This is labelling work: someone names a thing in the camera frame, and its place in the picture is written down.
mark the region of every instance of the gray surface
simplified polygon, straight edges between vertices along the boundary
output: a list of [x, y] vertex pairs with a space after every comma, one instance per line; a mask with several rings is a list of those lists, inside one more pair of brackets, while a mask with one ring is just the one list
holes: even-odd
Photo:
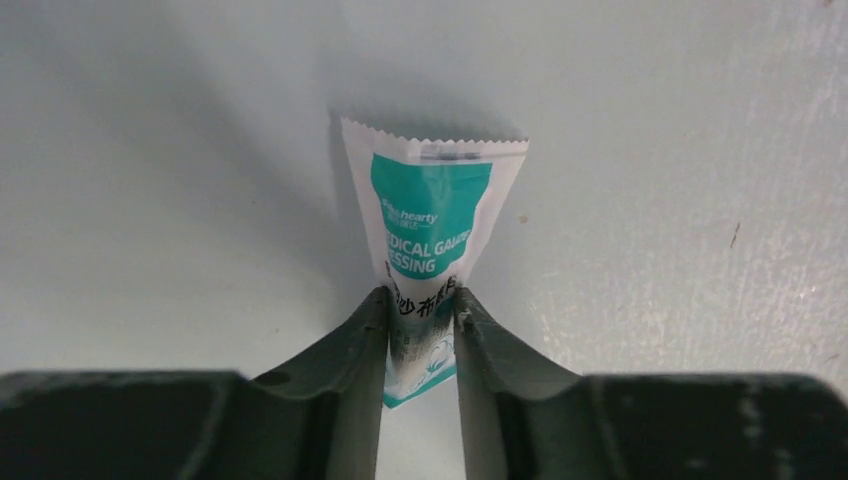
[[[0, 21], [2, 370], [253, 375], [329, 331], [372, 287], [327, 113], [352, 102], [531, 137], [470, 286], [555, 361], [848, 390], [846, 0], [12, 0]], [[381, 478], [462, 478], [454, 385], [384, 416]]]

